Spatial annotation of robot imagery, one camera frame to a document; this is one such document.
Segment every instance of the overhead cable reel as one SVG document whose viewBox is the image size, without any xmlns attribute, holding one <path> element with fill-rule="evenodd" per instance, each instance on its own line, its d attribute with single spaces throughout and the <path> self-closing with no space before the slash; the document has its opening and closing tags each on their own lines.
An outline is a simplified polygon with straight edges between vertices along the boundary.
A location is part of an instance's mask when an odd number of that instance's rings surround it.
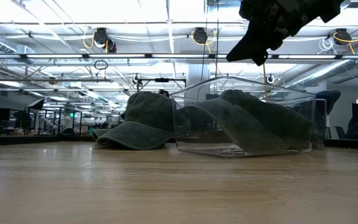
<svg viewBox="0 0 358 224">
<path fill-rule="evenodd" d="M 345 41 L 351 41 L 352 37 L 351 35 L 347 32 L 346 28 L 338 28 L 335 30 L 335 34 L 334 34 L 334 42 L 337 45 L 346 45 L 348 44 L 348 42 L 344 42 L 344 41 L 340 41 L 340 40 L 345 40 Z"/>
<path fill-rule="evenodd" d="M 117 46 L 115 41 L 109 38 L 107 35 L 107 28 L 97 28 L 96 32 L 93 33 L 92 45 L 87 46 L 84 40 L 85 47 L 91 49 L 93 44 L 98 48 L 105 50 L 106 54 L 115 54 L 117 53 Z"/>
<path fill-rule="evenodd" d="M 142 80 L 140 80 L 139 76 L 136 73 L 136 75 L 132 76 L 132 83 L 136 85 L 138 82 L 139 86 L 143 86 Z"/>
<path fill-rule="evenodd" d="M 205 29 L 203 27 L 196 27 L 193 34 L 194 41 L 199 44 L 205 44 L 208 40 L 208 35 L 206 35 Z"/>
</svg>

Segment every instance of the person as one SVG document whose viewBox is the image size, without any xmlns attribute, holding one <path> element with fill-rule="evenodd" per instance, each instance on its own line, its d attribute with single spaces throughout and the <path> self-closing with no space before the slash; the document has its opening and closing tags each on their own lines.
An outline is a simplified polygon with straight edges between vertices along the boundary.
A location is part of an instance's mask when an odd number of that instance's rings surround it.
<svg viewBox="0 0 358 224">
<path fill-rule="evenodd" d="M 347 125 L 346 138 L 354 139 L 358 135 L 358 118 L 352 118 Z"/>
</svg>

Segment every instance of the green baseball cap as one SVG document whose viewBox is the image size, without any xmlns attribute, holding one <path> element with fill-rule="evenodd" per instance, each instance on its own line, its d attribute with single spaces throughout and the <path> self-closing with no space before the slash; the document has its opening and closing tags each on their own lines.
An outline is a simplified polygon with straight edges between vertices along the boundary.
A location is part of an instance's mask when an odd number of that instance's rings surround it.
<svg viewBox="0 0 358 224">
<path fill-rule="evenodd" d="M 125 122 L 100 136 L 96 143 L 135 150 L 155 149 L 174 134 L 171 99 L 157 93 L 138 92 L 127 104 Z"/>
</svg>

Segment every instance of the table surface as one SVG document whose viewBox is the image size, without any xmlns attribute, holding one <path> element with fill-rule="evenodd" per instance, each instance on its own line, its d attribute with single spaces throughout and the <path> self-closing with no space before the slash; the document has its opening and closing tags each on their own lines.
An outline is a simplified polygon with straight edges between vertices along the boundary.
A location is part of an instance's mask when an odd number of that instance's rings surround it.
<svg viewBox="0 0 358 224">
<path fill-rule="evenodd" d="M 0 223 L 358 223 L 358 150 L 228 159 L 0 146 Z"/>
</svg>

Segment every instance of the exposed ductwork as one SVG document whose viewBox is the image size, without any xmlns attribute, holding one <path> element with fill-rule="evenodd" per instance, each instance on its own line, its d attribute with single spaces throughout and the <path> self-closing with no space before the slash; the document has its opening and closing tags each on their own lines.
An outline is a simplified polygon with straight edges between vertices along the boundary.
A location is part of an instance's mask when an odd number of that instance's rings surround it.
<svg viewBox="0 0 358 224">
<path fill-rule="evenodd" d="M 0 52 L 5 54 L 35 54 L 35 51 L 28 46 L 13 44 L 0 37 Z"/>
<path fill-rule="evenodd" d="M 218 10 L 218 0 L 206 0 L 206 5 L 208 6 L 208 14 Z M 240 5 L 241 0 L 219 0 L 219 10 L 227 8 L 239 9 Z"/>
<path fill-rule="evenodd" d="M 315 84 L 337 74 L 346 72 L 346 70 L 353 69 L 356 65 L 355 60 L 338 60 L 331 64 L 320 65 L 286 83 L 285 87 L 294 88 L 298 85 L 305 86 Z"/>
</svg>

